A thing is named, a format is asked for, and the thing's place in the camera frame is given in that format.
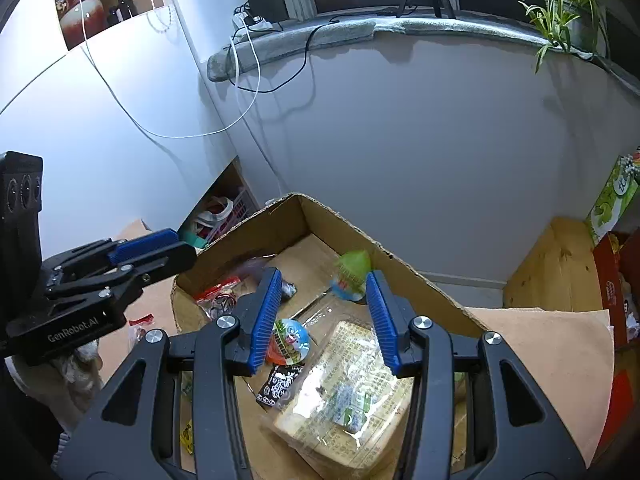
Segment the red clear snack bag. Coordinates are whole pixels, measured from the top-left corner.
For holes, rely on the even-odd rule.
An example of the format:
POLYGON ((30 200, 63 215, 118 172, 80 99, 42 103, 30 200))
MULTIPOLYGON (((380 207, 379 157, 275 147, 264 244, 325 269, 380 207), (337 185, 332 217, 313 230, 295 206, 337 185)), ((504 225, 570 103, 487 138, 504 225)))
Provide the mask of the red clear snack bag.
POLYGON ((194 301, 211 321, 215 321, 223 315, 230 314, 239 298, 249 291, 247 280, 235 275, 204 290, 194 301))

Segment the red dried fruit packet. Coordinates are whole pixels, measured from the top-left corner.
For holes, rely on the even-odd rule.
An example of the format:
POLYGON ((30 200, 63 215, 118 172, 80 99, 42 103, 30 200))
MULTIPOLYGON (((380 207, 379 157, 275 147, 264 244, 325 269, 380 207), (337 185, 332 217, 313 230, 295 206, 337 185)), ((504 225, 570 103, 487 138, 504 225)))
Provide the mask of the red dried fruit packet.
POLYGON ((130 330, 132 330, 135 334, 138 334, 138 333, 144 334, 155 327, 155 318, 154 318, 154 315, 152 315, 152 313, 148 313, 147 315, 142 316, 142 318, 137 318, 136 320, 129 320, 128 324, 129 324, 130 330))

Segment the dark chocolate bar wrapper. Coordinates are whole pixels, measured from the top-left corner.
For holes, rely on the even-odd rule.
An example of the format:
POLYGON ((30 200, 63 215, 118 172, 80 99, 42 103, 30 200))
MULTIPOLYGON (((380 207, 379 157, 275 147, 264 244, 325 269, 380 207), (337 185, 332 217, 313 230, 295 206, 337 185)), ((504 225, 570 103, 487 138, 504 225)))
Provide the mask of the dark chocolate bar wrapper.
POLYGON ((303 364, 273 365, 262 388, 256 393, 256 402, 264 408, 273 408, 281 399, 287 399, 288 389, 303 369, 303 364))

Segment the packaged sliced bread loaf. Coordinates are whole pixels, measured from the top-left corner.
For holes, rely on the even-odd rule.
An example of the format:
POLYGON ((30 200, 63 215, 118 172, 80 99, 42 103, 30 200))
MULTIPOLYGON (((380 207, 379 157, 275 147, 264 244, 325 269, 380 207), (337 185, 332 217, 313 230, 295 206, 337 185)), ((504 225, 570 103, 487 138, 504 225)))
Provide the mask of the packaged sliced bread loaf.
POLYGON ((411 378, 383 361, 372 323, 329 308, 305 324, 319 337, 271 412, 270 428, 323 479, 362 479, 397 456, 411 378))

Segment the yellow candy packet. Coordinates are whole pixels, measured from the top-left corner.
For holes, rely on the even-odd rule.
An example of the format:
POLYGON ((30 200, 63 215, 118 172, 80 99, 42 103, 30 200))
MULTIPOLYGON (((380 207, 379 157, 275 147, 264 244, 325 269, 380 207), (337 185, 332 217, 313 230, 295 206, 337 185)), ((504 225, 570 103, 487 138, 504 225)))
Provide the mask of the yellow candy packet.
POLYGON ((189 419, 180 431, 180 443, 183 449, 189 454, 194 454, 193 427, 192 420, 189 419))

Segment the green egg jelly cup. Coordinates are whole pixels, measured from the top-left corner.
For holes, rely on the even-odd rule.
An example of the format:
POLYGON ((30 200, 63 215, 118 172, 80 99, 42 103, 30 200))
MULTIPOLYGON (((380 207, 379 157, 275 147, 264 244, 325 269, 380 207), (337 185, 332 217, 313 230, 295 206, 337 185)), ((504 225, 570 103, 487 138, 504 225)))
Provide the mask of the green egg jelly cup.
POLYGON ((371 259, 365 250, 345 252, 334 264, 332 292, 343 300, 360 301, 366 294, 367 276, 371 270, 371 259))

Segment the open cardboard box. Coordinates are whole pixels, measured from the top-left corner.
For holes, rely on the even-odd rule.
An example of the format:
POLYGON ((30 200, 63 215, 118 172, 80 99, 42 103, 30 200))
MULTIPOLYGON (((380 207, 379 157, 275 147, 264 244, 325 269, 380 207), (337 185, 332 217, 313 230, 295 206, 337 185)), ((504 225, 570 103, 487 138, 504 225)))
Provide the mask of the open cardboard box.
MULTIPOLYGON (((280 309, 278 318, 311 321, 314 342, 329 333, 334 318, 347 316, 371 322, 368 307, 337 299, 329 292, 338 256, 363 249, 373 267, 385 274, 390 289, 407 298, 418 315, 429 316, 450 333, 478 337, 482 323, 470 318, 460 304, 412 266, 398 259, 376 240, 353 226, 332 209, 312 197, 291 193, 262 208, 237 224, 201 252, 195 266, 175 278, 171 307, 179 333, 197 332, 208 321, 196 305, 195 296, 221 282, 233 269, 252 257, 276 255, 271 264, 297 287, 297 292, 280 309)), ((321 479, 313 466, 328 479, 342 477, 336 468, 311 465, 285 440, 263 425, 267 414, 255 401, 254 393, 267 378, 270 367, 263 366, 252 378, 236 378, 245 447, 254 479, 321 479)), ((366 479, 393 479, 406 428, 407 415, 390 437, 382 457, 366 479)))

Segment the wooden side cabinet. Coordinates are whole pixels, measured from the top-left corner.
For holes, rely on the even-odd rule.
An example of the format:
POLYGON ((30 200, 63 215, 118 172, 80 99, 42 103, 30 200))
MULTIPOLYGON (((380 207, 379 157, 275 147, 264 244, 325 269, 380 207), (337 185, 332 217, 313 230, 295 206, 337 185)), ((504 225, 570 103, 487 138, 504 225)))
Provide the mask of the wooden side cabinet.
POLYGON ((584 222, 556 217, 506 282, 507 308, 589 312, 602 308, 593 244, 584 222))

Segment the grey windowsill cloth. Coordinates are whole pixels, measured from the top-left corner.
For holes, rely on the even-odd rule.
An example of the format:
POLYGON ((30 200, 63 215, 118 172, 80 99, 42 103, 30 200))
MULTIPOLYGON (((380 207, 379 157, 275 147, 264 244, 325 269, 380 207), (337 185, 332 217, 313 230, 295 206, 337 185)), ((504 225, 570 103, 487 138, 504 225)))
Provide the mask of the grey windowsill cloth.
POLYGON ((235 41, 211 55, 206 62, 207 78, 213 82, 223 82, 231 73, 234 58, 240 61, 240 71, 254 70, 257 66, 284 60, 306 51, 324 50, 361 44, 376 36, 391 34, 401 37, 453 36, 482 38, 512 44, 526 44, 539 48, 546 42, 533 29, 511 25, 501 20, 471 18, 470 20, 450 20, 431 16, 365 16, 364 18, 344 18, 334 23, 305 23, 290 27, 282 32, 253 32, 250 38, 235 41))

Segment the red cardboard box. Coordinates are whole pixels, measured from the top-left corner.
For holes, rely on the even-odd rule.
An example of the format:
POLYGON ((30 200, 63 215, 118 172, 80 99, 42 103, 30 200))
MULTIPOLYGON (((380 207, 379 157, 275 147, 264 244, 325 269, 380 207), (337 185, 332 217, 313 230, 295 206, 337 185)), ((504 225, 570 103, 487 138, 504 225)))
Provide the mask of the red cardboard box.
POLYGON ((614 346, 624 348, 629 344, 625 292, 623 284, 630 286, 631 299, 639 305, 639 230, 630 235, 610 231, 593 249, 602 307, 608 310, 613 325, 614 346))

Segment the white power strip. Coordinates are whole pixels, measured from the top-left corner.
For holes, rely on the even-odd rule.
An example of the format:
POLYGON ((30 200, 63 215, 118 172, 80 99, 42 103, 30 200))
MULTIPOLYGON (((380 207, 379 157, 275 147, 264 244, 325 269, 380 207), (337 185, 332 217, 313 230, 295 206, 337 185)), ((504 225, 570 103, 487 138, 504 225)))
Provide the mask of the white power strip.
POLYGON ((261 16, 254 16, 246 11, 235 12, 232 22, 237 30, 248 29, 250 32, 271 32, 273 24, 261 16))

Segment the red white vase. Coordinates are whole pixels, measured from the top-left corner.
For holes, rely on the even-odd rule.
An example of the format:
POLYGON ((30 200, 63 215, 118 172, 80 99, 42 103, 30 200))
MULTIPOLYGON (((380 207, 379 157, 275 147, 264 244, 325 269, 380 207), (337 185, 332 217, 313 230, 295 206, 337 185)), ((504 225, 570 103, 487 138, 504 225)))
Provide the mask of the red white vase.
POLYGON ((55 0, 55 9, 68 50, 106 29, 101 0, 55 0))

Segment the green tissue box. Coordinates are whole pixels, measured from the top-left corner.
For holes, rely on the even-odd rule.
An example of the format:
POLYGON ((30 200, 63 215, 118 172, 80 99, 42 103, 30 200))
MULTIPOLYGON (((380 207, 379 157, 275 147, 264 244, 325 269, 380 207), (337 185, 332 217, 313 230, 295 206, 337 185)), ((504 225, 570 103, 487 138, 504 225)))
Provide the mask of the green tissue box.
POLYGON ((606 180, 585 224, 592 244, 615 228, 631 202, 639 195, 639 150, 620 155, 606 180))

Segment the potted spider plant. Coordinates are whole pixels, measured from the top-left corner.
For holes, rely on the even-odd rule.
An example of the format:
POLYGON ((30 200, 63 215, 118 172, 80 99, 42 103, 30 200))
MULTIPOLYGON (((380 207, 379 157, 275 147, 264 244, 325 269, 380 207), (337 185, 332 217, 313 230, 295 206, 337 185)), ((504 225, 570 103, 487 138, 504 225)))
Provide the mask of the potted spider plant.
POLYGON ((550 51, 573 50, 592 56, 611 54, 603 0, 518 0, 526 18, 546 42, 535 54, 538 73, 550 51))

